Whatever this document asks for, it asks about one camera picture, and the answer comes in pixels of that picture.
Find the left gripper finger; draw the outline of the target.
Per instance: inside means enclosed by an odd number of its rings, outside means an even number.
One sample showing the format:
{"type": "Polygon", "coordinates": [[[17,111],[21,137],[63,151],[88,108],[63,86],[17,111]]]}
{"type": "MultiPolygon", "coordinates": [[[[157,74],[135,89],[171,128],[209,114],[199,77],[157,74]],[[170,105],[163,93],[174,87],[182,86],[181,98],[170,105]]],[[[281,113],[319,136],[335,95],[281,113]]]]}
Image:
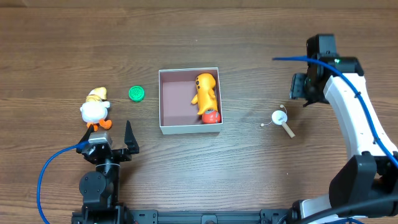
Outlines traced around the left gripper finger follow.
{"type": "Polygon", "coordinates": [[[89,128],[86,131],[86,133],[83,135],[83,137],[81,138],[80,142],[77,144],[77,147],[76,147],[76,152],[77,153],[81,153],[82,150],[84,150],[84,148],[88,144],[88,140],[90,138],[90,135],[91,135],[91,133],[94,132],[94,130],[95,130],[94,126],[92,124],[90,124],[89,128]]]}
{"type": "Polygon", "coordinates": [[[127,146],[127,149],[130,154],[138,154],[139,153],[139,145],[134,137],[131,123],[130,121],[126,121],[126,128],[124,134],[124,143],[127,146]]]}

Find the white plush duck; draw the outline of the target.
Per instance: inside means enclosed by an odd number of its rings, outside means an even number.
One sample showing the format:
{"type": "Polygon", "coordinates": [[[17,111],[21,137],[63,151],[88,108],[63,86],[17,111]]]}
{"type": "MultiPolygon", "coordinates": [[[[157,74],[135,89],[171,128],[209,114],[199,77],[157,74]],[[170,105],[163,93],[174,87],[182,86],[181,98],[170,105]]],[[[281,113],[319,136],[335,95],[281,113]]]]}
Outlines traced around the white plush duck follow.
{"type": "Polygon", "coordinates": [[[111,107],[107,100],[107,89],[105,87],[98,87],[92,89],[85,102],[80,107],[81,117],[86,123],[86,127],[98,130],[98,127],[103,129],[110,129],[113,122],[108,119],[108,109],[111,107]]]}

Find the white rattle drum toy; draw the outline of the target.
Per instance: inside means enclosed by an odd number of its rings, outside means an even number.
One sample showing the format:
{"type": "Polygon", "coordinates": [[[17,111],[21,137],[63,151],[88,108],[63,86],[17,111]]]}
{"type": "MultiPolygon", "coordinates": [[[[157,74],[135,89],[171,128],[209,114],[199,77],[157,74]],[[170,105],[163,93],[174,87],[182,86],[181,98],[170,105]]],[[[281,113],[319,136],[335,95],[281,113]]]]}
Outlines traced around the white rattle drum toy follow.
{"type": "Polygon", "coordinates": [[[279,105],[279,107],[280,107],[279,110],[275,110],[271,114],[271,121],[268,123],[261,123],[260,127],[268,126],[270,124],[282,126],[285,132],[289,135],[289,137],[293,139],[295,137],[295,133],[291,130],[291,128],[287,124],[288,120],[287,109],[284,105],[279,105]]]}

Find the green round plastic toy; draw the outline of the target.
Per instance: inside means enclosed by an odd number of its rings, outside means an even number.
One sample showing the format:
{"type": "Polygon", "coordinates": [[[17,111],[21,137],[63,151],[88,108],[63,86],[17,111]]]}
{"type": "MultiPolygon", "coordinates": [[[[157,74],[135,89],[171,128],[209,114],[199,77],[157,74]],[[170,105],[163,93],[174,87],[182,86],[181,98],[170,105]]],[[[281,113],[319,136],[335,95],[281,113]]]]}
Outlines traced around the green round plastic toy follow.
{"type": "Polygon", "coordinates": [[[139,85],[132,86],[128,91],[128,96],[134,102],[141,102],[145,98],[145,90],[139,85]]]}

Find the red ball toy with eye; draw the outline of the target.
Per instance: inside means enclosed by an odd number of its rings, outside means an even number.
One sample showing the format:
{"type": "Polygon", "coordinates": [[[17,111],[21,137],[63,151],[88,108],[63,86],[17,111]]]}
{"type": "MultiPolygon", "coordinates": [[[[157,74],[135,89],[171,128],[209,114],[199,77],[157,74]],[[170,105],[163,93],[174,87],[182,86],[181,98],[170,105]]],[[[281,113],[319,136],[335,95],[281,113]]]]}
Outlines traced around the red ball toy with eye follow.
{"type": "Polygon", "coordinates": [[[201,118],[204,124],[216,124],[221,122],[221,115],[217,110],[206,110],[201,118]]]}

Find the orange dinosaur toy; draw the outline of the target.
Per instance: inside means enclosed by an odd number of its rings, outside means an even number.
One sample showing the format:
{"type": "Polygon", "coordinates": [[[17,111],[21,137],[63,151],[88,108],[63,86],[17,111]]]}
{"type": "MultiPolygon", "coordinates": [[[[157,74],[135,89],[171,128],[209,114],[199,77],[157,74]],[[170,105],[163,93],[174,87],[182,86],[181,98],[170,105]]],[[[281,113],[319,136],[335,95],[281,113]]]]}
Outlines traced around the orange dinosaur toy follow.
{"type": "Polygon", "coordinates": [[[202,73],[195,80],[197,93],[191,100],[191,104],[198,106],[197,115],[202,115],[208,110],[218,111],[218,102],[214,88],[216,80],[210,73],[202,73]]]}

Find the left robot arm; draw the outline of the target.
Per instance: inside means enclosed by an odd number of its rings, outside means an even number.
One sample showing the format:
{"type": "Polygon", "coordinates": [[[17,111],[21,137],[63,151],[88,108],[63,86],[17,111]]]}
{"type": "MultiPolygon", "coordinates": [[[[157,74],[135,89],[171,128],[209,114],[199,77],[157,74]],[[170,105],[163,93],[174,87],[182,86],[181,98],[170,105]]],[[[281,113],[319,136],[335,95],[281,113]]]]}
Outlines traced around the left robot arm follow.
{"type": "Polygon", "coordinates": [[[126,147],[112,148],[112,139],[105,132],[96,132],[91,124],[80,140],[76,152],[95,165],[80,180],[79,191],[83,196],[80,212],[72,213],[72,224],[130,224],[135,220],[130,209],[119,201],[120,163],[139,153],[139,145],[126,122],[124,143],[126,147]]]}

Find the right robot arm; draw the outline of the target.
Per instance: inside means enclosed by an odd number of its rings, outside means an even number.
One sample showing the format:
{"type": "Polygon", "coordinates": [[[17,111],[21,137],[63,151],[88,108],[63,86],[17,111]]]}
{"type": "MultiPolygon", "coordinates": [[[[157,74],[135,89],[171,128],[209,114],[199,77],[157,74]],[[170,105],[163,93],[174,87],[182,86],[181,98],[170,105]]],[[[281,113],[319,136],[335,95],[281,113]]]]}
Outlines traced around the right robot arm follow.
{"type": "Polygon", "coordinates": [[[383,130],[356,57],[341,57],[332,34],[307,40],[307,63],[292,78],[290,98],[306,105],[326,103],[336,114],[345,140],[347,163],[329,184],[326,195],[298,200],[286,223],[341,223],[358,217],[397,215],[397,146],[383,130]]]}

